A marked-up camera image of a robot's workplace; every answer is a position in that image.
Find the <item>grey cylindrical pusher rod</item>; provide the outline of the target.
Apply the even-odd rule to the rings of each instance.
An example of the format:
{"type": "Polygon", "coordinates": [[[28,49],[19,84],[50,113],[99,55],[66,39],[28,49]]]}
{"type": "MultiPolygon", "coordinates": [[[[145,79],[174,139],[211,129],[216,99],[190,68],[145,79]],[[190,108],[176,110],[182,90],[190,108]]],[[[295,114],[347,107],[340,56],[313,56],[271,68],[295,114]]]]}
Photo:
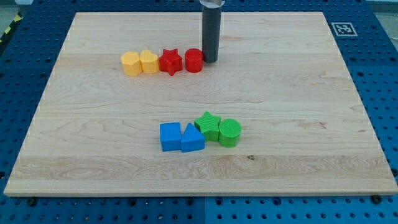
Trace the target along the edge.
{"type": "Polygon", "coordinates": [[[202,52],[206,63],[218,60],[221,12],[224,0],[200,0],[202,5],[202,52]]]}

